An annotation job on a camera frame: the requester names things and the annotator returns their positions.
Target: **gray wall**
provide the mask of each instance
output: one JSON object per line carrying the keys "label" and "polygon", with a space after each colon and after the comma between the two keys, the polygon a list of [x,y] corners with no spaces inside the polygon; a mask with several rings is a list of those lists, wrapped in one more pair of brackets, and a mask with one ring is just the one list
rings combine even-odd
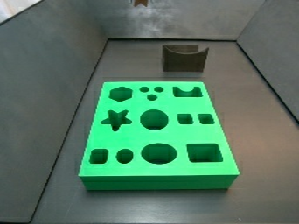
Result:
{"label": "gray wall", "polygon": [[0,26],[2,222],[32,218],[105,42],[80,0],[42,1]]}
{"label": "gray wall", "polygon": [[237,43],[299,120],[299,1],[265,1]]}
{"label": "gray wall", "polygon": [[88,0],[113,39],[236,40],[264,0]]}

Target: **rectangular hole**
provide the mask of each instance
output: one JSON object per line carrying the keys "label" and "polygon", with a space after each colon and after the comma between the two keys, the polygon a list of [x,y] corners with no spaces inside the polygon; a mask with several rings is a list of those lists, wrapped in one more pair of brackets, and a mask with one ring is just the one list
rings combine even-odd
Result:
{"label": "rectangular hole", "polygon": [[89,160],[92,164],[104,164],[108,161],[108,150],[94,149],[89,154]]}
{"label": "rectangular hole", "polygon": [[179,121],[179,124],[192,124],[192,115],[191,114],[179,114],[177,121]]}
{"label": "rectangular hole", "polygon": [[199,114],[199,120],[201,124],[213,124],[213,118],[209,114]]}
{"label": "rectangular hole", "polygon": [[223,161],[220,147],[215,143],[188,143],[187,151],[192,163]]}

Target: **gray shape block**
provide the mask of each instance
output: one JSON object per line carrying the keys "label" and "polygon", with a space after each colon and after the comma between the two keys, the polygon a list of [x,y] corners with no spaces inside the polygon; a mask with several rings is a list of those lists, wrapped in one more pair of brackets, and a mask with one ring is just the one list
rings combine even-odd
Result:
{"label": "gray shape block", "polygon": [[264,0],[88,0],[112,39],[236,40]]}
{"label": "gray shape block", "polygon": [[[121,77],[128,58],[134,61],[141,55],[145,60],[154,55],[159,60],[156,50],[177,42],[108,41],[32,223],[297,223],[297,125],[237,44],[180,41],[180,45],[209,46],[205,78],[157,77],[160,64],[132,66],[138,77]],[[122,53],[120,58],[121,44],[140,53]],[[101,67],[116,58],[118,76],[108,77]],[[80,161],[104,81],[204,81],[240,169],[227,191],[85,190]]]}
{"label": "gray shape block", "polygon": [[185,43],[199,43],[199,49],[205,49],[209,47],[211,42],[188,42],[184,40],[128,40],[120,42],[117,40],[109,40],[105,50],[106,57],[100,61],[102,66],[98,66],[97,70],[104,77],[114,78],[203,78],[207,75],[205,70],[204,73],[164,71],[163,46],[180,46]]}
{"label": "gray shape block", "polygon": [[165,72],[203,72],[209,48],[197,45],[164,45],[163,70]]}
{"label": "gray shape block", "polygon": [[28,222],[106,38],[80,0],[0,26],[0,222]]}
{"label": "gray shape block", "polygon": [[299,121],[299,1],[269,0],[237,44]]}

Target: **circular hole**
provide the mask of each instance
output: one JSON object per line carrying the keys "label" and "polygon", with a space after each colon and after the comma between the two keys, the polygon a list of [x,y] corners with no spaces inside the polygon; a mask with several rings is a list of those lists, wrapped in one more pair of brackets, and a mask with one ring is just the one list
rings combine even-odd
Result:
{"label": "circular hole", "polygon": [[142,159],[152,164],[163,165],[171,163],[176,158],[175,148],[165,143],[148,144],[141,151]]}
{"label": "circular hole", "polygon": [[140,123],[149,130],[160,130],[168,124],[168,116],[161,110],[150,109],[141,114]]}
{"label": "circular hole", "polygon": [[141,91],[142,93],[148,92],[148,91],[149,91],[149,87],[140,87],[140,91]]}
{"label": "circular hole", "polygon": [[132,161],[133,159],[133,152],[130,150],[120,150],[116,154],[116,161],[120,164],[126,164]]}
{"label": "circular hole", "polygon": [[149,100],[149,101],[154,101],[156,100],[156,95],[154,94],[149,94],[148,96],[146,96],[146,99]]}
{"label": "circular hole", "polygon": [[156,88],[153,89],[153,91],[157,92],[157,93],[161,93],[161,92],[164,91],[164,89],[163,89],[161,87],[156,87]]}

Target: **green shape sorter board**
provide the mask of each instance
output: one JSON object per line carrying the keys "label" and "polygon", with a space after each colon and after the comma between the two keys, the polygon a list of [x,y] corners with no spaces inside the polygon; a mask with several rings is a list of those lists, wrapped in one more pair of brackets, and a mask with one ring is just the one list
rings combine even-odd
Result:
{"label": "green shape sorter board", "polygon": [[88,190],[228,188],[239,175],[201,82],[105,82],[81,159]]}

